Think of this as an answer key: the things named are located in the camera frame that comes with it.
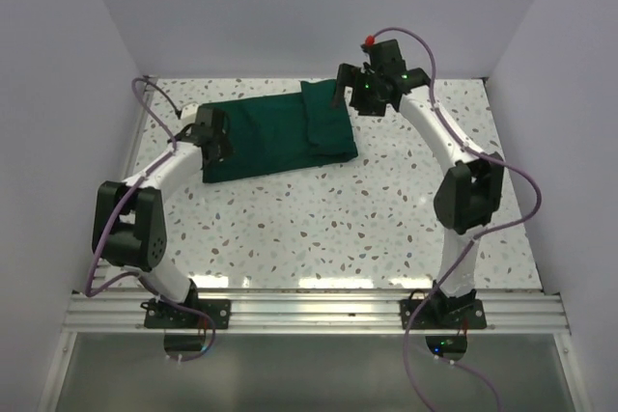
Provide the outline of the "green surgical cloth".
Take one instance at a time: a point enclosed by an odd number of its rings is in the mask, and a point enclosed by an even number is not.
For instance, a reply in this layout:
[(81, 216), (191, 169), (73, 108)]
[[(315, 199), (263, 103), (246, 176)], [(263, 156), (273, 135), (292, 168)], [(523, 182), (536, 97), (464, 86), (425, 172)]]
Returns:
[(358, 156), (351, 118), (332, 104), (336, 82), (302, 81), (294, 94), (216, 102), (233, 154), (204, 168), (204, 183), (345, 163)]

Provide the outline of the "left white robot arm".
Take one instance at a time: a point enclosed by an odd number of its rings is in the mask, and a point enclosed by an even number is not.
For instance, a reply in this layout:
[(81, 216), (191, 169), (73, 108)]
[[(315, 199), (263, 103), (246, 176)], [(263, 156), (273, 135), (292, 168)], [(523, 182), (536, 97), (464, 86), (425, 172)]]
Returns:
[(231, 123), (221, 109), (200, 107), (194, 121), (171, 136), (163, 152), (138, 173), (99, 188), (93, 226), (94, 258), (135, 276), (182, 328), (194, 325), (200, 303), (189, 296), (191, 279), (166, 257), (165, 203), (188, 178), (233, 153)]

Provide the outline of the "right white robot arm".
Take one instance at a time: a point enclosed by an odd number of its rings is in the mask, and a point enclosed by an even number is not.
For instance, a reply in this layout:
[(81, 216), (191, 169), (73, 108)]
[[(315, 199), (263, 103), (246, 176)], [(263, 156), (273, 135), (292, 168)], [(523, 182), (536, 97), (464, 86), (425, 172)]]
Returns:
[(413, 125), (443, 174), (433, 207), (444, 229), (437, 278), (420, 300), (402, 301), (407, 328), (452, 328), (470, 321), (485, 327), (476, 298), (475, 268), (481, 234), (498, 210), (504, 169), (498, 154), (487, 155), (435, 101), (413, 97), (416, 88), (434, 86), (422, 69), (380, 70), (364, 64), (338, 68), (333, 103), (347, 102), (361, 116), (383, 116), (388, 106)]

